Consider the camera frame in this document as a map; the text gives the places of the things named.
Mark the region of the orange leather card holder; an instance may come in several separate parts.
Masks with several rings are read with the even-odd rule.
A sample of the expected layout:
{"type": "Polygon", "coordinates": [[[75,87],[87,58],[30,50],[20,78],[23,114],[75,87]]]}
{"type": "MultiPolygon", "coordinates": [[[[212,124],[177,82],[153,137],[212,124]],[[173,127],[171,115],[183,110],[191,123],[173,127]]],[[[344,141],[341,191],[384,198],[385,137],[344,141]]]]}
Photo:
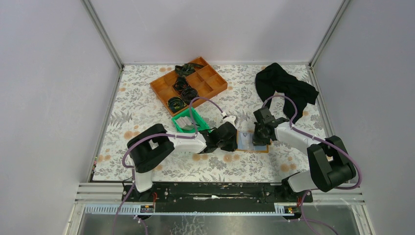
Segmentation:
{"type": "Polygon", "coordinates": [[[238,131],[236,136],[237,148],[236,151],[242,152],[253,152],[253,153],[268,153],[269,147],[267,145],[264,146],[256,146],[253,144],[253,132],[242,132],[238,131]]]}

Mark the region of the silver VIP card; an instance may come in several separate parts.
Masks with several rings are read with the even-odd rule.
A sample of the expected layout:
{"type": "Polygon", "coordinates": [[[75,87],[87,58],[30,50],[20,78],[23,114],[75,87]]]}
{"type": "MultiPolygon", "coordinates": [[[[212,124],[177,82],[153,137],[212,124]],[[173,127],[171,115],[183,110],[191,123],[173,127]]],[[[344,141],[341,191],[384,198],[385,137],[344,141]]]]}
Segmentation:
{"type": "Polygon", "coordinates": [[[252,133],[240,132],[238,133],[238,149],[239,150],[253,150],[252,133]]]}

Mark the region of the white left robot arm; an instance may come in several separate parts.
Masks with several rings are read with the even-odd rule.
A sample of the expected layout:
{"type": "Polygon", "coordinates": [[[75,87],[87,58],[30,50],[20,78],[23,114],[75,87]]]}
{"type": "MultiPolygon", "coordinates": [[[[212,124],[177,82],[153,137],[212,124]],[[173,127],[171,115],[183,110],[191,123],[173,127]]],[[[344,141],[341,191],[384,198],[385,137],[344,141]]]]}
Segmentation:
{"type": "Polygon", "coordinates": [[[170,154],[207,154],[217,149],[233,152],[237,149],[236,139],[237,129],[230,122],[197,133],[169,132],[160,123],[151,126],[127,143],[128,149],[122,160],[125,168],[133,169],[133,195],[140,201],[151,197],[152,171],[170,154]]]}

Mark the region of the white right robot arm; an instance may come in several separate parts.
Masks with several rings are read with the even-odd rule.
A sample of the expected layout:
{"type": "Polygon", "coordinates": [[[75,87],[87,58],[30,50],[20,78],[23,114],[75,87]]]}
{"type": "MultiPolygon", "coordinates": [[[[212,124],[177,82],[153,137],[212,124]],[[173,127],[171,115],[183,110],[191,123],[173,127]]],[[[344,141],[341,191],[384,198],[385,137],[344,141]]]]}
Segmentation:
{"type": "Polygon", "coordinates": [[[346,156],[343,141],[337,136],[321,139],[297,128],[290,120],[275,118],[267,107],[254,111],[253,145],[270,145],[279,141],[290,145],[308,157],[309,170],[283,180],[280,194],[288,202],[300,192],[319,189],[328,192],[357,175],[352,161],[346,156]]]}

